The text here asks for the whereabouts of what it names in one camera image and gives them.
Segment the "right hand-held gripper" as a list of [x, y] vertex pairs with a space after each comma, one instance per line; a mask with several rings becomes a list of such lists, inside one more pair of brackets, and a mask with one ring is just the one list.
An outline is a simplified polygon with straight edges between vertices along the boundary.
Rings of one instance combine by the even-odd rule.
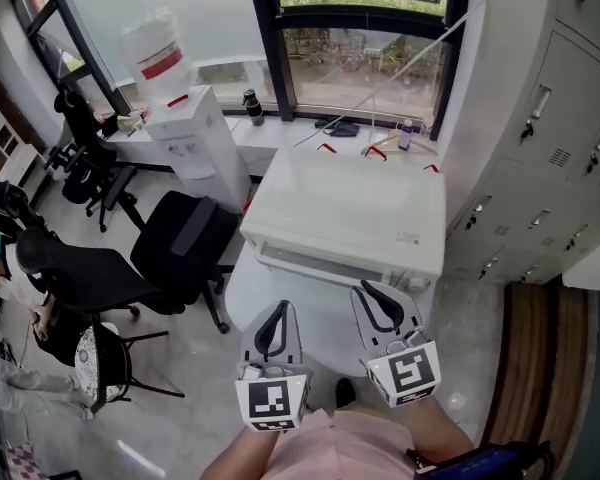
[[434, 341], [381, 355], [394, 333], [407, 333], [423, 324], [413, 298], [387, 284], [361, 280], [351, 288], [350, 300], [363, 347], [375, 353], [362, 365], [387, 405], [396, 408], [432, 396], [441, 383]]

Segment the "person's right forearm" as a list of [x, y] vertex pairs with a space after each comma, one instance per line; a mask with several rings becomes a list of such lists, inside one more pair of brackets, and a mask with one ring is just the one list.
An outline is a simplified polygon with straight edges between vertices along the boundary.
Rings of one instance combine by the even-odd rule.
[[474, 449], [433, 396], [398, 407], [397, 414], [411, 434], [415, 450], [428, 462], [442, 463]]

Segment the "wooden slat bench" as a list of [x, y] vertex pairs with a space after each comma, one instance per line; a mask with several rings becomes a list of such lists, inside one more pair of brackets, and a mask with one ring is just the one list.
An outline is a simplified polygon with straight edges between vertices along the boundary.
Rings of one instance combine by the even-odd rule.
[[589, 294], [554, 280], [504, 289], [502, 340], [482, 444], [549, 442], [560, 461], [584, 385]]

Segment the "white oven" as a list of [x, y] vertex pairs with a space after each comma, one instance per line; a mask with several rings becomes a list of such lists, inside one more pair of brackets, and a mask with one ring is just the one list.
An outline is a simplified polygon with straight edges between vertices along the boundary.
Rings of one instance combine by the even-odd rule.
[[445, 250], [441, 173], [401, 161], [324, 150], [280, 149], [241, 223], [246, 242], [326, 258], [369, 246], [409, 267], [416, 254]]

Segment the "white oven door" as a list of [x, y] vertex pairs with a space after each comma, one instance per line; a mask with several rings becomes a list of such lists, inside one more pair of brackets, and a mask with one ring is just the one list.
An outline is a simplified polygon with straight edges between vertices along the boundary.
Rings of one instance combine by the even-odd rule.
[[383, 272], [377, 268], [353, 266], [275, 247], [267, 242], [257, 246], [254, 254], [260, 263], [271, 269], [341, 286], [353, 286], [366, 280], [398, 287], [407, 279], [405, 271]]

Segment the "patterned seat cushion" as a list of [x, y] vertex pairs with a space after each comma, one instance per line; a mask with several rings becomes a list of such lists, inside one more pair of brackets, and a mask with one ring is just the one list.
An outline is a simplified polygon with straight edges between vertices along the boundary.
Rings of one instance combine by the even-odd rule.
[[[119, 334], [115, 324], [104, 322], [104, 327], [116, 335]], [[98, 367], [93, 326], [86, 329], [82, 334], [76, 348], [74, 362], [76, 376], [82, 391], [95, 402], [98, 392]], [[106, 395], [107, 402], [114, 401], [115, 398], [123, 396], [123, 386], [117, 385], [107, 387]]]

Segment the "dark blue pouch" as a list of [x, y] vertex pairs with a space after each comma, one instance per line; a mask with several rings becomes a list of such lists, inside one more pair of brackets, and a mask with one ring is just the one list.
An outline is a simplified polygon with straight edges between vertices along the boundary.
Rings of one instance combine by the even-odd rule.
[[328, 124], [322, 132], [330, 137], [353, 138], [359, 134], [360, 126], [356, 123], [338, 121]]

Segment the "grey metal locker cabinet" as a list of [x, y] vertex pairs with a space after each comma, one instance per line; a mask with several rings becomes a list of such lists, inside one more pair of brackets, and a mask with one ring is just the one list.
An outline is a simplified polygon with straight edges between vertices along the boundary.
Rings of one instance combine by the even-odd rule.
[[444, 270], [543, 284], [600, 247], [600, 0], [475, 0]]

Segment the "black drinking bottle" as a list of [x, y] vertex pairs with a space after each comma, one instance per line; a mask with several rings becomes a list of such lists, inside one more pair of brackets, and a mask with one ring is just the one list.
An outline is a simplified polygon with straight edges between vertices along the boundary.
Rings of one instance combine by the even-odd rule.
[[243, 93], [242, 105], [254, 126], [264, 124], [264, 111], [254, 89], [247, 89]]

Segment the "thin white rod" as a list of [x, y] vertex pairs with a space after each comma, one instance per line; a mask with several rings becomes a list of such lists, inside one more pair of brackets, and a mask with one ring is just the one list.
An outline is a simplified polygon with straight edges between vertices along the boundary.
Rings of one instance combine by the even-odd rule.
[[347, 113], [357, 111], [360, 107], [362, 107], [367, 101], [375, 100], [375, 96], [382, 92], [388, 85], [390, 85], [394, 80], [400, 78], [403, 74], [407, 73], [413, 66], [415, 66], [423, 57], [425, 57], [431, 50], [436, 48], [439, 44], [443, 43], [446, 39], [448, 39], [451, 35], [453, 35], [459, 28], [461, 28], [465, 22], [482, 6], [486, 4], [488, 0], [480, 0], [476, 5], [469, 8], [453, 25], [451, 25], [444, 33], [442, 33], [437, 39], [435, 39], [431, 44], [420, 50], [405, 66], [403, 66], [399, 71], [397, 71], [392, 77], [381, 82], [376, 85], [367, 95], [359, 100], [353, 107], [347, 109], [344, 113], [341, 113], [336, 118], [331, 119], [322, 127], [319, 127], [316, 131], [307, 135], [303, 139], [297, 141], [292, 145], [292, 148], [303, 145], [307, 141], [313, 139], [315, 136], [322, 133], [329, 126], [335, 125], [336, 123], [341, 122], [345, 117], [347, 117]]

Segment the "white water dispenser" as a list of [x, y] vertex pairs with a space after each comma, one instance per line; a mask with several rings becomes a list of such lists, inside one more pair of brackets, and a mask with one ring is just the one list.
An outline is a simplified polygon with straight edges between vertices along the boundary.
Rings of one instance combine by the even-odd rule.
[[188, 99], [153, 111], [146, 131], [186, 193], [243, 212], [251, 179], [211, 86], [195, 86]]

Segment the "person's pink shirt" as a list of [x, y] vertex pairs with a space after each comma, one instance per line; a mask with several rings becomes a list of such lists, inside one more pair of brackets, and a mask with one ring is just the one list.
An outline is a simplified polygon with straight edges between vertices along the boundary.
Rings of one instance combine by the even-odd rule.
[[409, 431], [369, 414], [320, 409], [281, 435], [261, 480], [413, 480]]

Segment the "clear water jug red label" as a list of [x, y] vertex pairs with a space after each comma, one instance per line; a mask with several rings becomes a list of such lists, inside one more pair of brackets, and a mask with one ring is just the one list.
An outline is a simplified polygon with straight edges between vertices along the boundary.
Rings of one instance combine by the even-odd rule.
[[152, 107], [171, 108], [188, 98], [195, 76], [170, 9], [148, 13], [124, 29], [119, 42], [129, 72]]

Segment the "white shelf unit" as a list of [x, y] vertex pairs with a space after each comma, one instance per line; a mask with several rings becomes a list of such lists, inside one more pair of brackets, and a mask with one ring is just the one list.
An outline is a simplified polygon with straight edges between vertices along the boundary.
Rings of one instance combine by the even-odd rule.
[[0, 111], [0, 181], [19, 186], [32, 198], [46, 176], [42, 156], [20, 138]]

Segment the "person's black shoe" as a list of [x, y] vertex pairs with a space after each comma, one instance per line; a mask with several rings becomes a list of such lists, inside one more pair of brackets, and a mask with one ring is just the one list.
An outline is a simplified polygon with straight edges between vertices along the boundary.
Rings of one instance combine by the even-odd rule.
[[356, 390], [349, 378], [340, 378], [335, 387], [336, 409], [344, 409], [357, 400]]

